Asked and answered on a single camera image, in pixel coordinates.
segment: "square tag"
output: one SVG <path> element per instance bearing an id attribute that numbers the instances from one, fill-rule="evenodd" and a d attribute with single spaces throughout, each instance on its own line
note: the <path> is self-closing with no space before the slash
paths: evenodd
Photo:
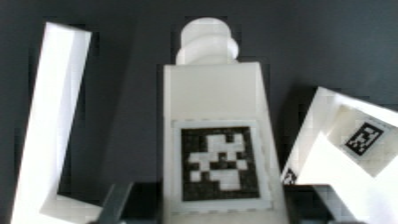
<path id="1" fill-rule="evenodd" d="M 375 126 L 375 124 L 364 122 L 361 128 L 357 129 L 345 143 L 345 147 L 348 148 L 348 150 L 352 150 L 357 156 L 364 155 L 368 149 L 371 148 L 371 145 L 375 144 L 377 140 L 382 137 L 382 134 L 384 131 Z"/>
<path id="2" fill-rule="evenodd" d="M 254 121 L 174 122 L 174 213 L 270 208 Z"/>
<path id="3" fill-rule="evenodd" d="M 288 168 L 284 178 L 282 178 L 282 184 L 284 185 L 295 185 L 295 180 L 297 180 L 297 176 L 295 176 L 295 173 L 293 173 L 291 169 Z"/>
<path id="4" fill-rule="evenodd" d="M 327 138 L 375 177 L 398 155 L 398 129 L 359 109 L 341 106 Z"/>

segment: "black surface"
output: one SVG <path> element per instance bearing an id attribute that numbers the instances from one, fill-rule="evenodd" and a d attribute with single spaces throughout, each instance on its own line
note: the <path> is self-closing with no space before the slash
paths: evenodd
<path id="1" fill-rule="evenodd" d="M 291 224 L 304 224 L 305 221 L 307 223 L 327 224 L 334 220 L 313 186 L 284 186 L 284 197 Z M 339 205 L 343 207 L 343 202 L 336 200 L 336 206 Z"/>
<path id="2" fill-rule="evenodd" d="M 281 162 L 318 85 L 398 109 L 394 0 L 2 1 L 0 223 L 12 205 L 43 22 L 80 24 L 96 33 L 69 193 L 99 204 L 115 182 L 162 178 L 162 65 L 174 63 L 179 29 L 201 16 L 226 20 L 240 58 L 270 63 L 265 81 Z"/>

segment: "white panel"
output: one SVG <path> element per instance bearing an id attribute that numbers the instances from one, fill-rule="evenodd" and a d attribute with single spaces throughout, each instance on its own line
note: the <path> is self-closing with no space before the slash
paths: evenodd
<path id="1" fill-rule="evenodd" d="M 385 122 L 385 137 L 357 156 L 341 143 L 364 121 Z M 291 169 L 297 184 L 330 185 L 336 195 L 316 191 L 337 221 L 398 223 L 396 126 L 394 111 L 318 89 L 282 173 Z M 341 213 L 337 197 L 352 214 Z"/>
<path id="2" fill-rule="evenodd" d="M 12 224 L 87 223 L 101 210 L 57 196 L 89 42 L 89 32 L 46 23 Z M 78 212 L 64 218 L 46 214 L 67 214 L 73 209 Z"/>

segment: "white box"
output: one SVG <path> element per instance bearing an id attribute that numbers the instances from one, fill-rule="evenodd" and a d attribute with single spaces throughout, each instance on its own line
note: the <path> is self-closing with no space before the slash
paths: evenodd
<path id="1" fill-rule="evenodd" d="M 318 88 L 281 180 L 330 185 L 336 195 L 314 189 L 337 221 L 398 223 L 396 127 L 394 111 Z"/>
<path id="2" fill-rule="evenodd" d="M 181 173 L 185 172 L 179 142 L 183 141 L 183 137 L 179 136 L 181 129 L 202 131 L 204 128 L 222 129 L 236 126 L 249 127 L 254 131 L 254 148 L 257 147 L 259 149 L 257 153 L 261 155 L 257 157 L 263 157 L 261 159 L 256 157 L 256 159 L 263 160 L 256 163 L 257 174 L 266 175 L 257 179 L 263 179 L 259 182 L 268 184 L 268 186 L 259 187 L 263 188 L 263 201 L 257 201 L 259 204 L 250 204 L 245 200 L 231 199 L 231 203 L 224 203 L 227 200 L 224 198 L 208 201 L 197 200 L 199 203 L 188 203 L 181 200 L 181 194 L 186 190 L 186 188 L 183 189 L 183 181 L 179 180 Z M 263 77 L 257 63 L 165 66 L 163 148 L 165 224 L 288 223 Z M 199 181 L 199 174 L 195 172 L 192 173 L 192 181 Z"/>

